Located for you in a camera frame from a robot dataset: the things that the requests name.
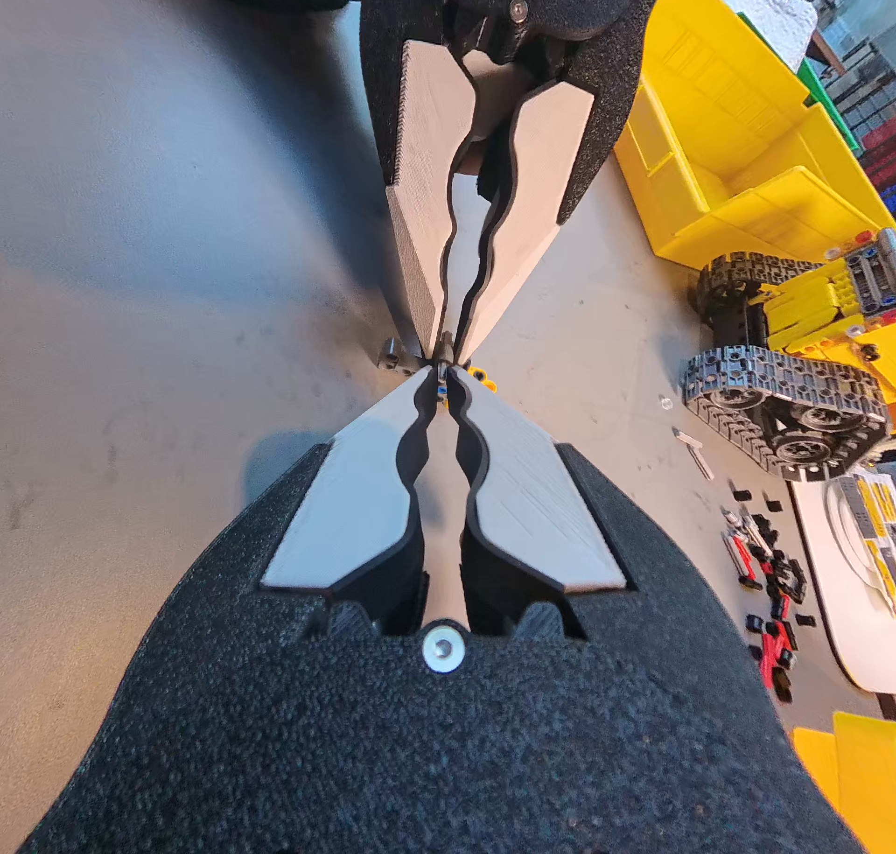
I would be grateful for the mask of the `green storage bin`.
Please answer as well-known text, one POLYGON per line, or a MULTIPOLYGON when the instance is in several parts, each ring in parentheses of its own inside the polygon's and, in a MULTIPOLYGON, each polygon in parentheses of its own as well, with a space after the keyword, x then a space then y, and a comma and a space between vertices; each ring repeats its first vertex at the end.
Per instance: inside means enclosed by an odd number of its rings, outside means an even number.
POLYGON ((690 59, 682 59, 682 72, 693 84, 704 91, 703 75, 720 72, 721 81, 709 84, 707 98, 727 94, 745 94, 747 86, 758 87, 756 108, 770 109, 778 118, 793 120, 799 112, 798 102, 824 109, 833 125, 847 141, 849 149, 857 148, 852 134, 816 74, 808 66, 808 59, 794 73, 769 47, 744 15, 735 14, 722 0, 658 0, 658 18, 651 21, 646 45, 652 59, 659 58, 659 42, 673 26, 694 35, 712 68, 691 70, 690 59))

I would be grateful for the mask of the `grey angled brick beam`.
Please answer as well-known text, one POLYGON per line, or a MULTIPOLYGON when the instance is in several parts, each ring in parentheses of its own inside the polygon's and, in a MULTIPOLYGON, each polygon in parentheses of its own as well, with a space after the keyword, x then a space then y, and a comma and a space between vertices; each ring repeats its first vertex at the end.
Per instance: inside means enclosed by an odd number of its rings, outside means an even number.
POLYGON ((377 367, 405 378, 412 377, 421 368, 427 366, 427 361, 407 350, 400 338, 386 339, 379 351, 377 367))

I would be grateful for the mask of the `yellow tracked toy bulldozer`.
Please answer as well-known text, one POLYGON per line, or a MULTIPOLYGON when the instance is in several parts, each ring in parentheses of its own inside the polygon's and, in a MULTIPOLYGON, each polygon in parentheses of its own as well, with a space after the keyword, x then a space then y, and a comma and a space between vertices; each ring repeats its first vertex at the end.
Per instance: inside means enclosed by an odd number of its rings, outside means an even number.
POLYGON ((712 345, 683 369, 683 403, 762 469, 818 482, 894 460, 893 227, 820 264, 720 255, 693 305, 712 345))

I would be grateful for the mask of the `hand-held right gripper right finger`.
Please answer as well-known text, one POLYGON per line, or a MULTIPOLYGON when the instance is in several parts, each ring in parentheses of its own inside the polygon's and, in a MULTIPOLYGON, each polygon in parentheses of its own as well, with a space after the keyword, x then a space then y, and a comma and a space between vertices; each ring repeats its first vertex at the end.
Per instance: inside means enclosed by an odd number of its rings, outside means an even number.
POLYGON ((473 540, 562 594, 622 590, 623 570, 554 438, 458 368, 448 371, 473 540))

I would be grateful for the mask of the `rack of coloured bins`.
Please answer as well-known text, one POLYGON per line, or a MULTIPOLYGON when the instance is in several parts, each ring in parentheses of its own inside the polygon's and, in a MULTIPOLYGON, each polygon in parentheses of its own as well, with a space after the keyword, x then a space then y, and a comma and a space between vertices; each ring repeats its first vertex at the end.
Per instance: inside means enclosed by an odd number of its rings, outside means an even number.
POLYGON ((857 158, 873 188, 895 211, 895 71, 878 42, 864 38, 840 59, 846 73, 826 69, 823 87, 857 143, 857 158))

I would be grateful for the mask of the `yellow storage bin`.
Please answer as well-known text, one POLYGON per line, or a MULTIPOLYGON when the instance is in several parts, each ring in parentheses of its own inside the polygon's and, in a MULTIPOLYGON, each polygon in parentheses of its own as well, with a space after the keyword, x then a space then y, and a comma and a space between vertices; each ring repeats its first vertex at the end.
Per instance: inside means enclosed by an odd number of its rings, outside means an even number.
POLYGON ((723 0, 657 0, 615 154, 653 253, 823 262, 894 218, 822 104, 723 0))
POLYGON ((833 809, 870 853, 895 851, 895 722, 846 713, 833 731, 793 729, 792 744, 833 809))

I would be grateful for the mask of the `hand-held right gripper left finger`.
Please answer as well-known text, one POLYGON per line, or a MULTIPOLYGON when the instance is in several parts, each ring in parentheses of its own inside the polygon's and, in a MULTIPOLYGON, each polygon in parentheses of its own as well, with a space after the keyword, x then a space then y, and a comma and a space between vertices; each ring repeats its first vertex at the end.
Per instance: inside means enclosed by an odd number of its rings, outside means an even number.
POLYGON ((411 378, 342 428, 261 579, 273 590, 335 593, 396 553, 419 517, 437 371, 411 378))

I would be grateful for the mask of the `grey desk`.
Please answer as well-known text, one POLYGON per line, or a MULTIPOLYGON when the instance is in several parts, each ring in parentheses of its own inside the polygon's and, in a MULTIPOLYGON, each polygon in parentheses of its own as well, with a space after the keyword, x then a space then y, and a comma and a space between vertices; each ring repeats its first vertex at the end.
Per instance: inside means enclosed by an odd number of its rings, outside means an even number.
POLYGON ((875 700, 822 629, 763 688, 721 504, 788 490, 680 406, 709 333, 614 161, 477 361, 634 589, 438 674, 261 588, 412 333, 358 14, 2 0, 2 852, 861 852, 788 729, 875 700))

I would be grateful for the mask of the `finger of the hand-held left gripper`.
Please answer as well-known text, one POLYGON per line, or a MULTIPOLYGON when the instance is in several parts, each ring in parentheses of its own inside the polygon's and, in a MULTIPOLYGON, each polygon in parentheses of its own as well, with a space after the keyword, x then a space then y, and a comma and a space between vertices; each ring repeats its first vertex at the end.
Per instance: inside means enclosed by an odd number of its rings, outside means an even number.
POLYGON ((456 233, 452 178, 475 107, 475 87, 448 48, 404 43, 394 177, 386 198, 410 318, 427 358, 442 330, 444 266, 456 233))
POLYGON ((467 310, 456 349, 459 363, 472 358, 559 232, 559 211, 593 102, 587 90, 554 83, 516 109, 509 200, 485 238, 485 279, 467 310))

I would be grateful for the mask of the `pile of small black pins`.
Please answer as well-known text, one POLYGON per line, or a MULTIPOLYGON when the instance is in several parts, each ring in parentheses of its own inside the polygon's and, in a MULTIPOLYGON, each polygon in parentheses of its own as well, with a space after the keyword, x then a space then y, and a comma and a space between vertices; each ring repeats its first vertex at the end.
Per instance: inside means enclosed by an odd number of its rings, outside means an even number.
POLYGON ((779 546, 778 529, 770 516, 782 512, 782 502, 767 498, 764 512, 753 512, 753 493, 731 486, 735 508, 723 507, 727 527, 722 533, 737 583, 743 591, 767 599, 764 612, 744 618, 747 651, 759 669, 764 687, 779 703, 793 703, 792 673, 798 663, 799 628, 817 629, 820 620, 803 609, 808 577, 797 558, 779 546))

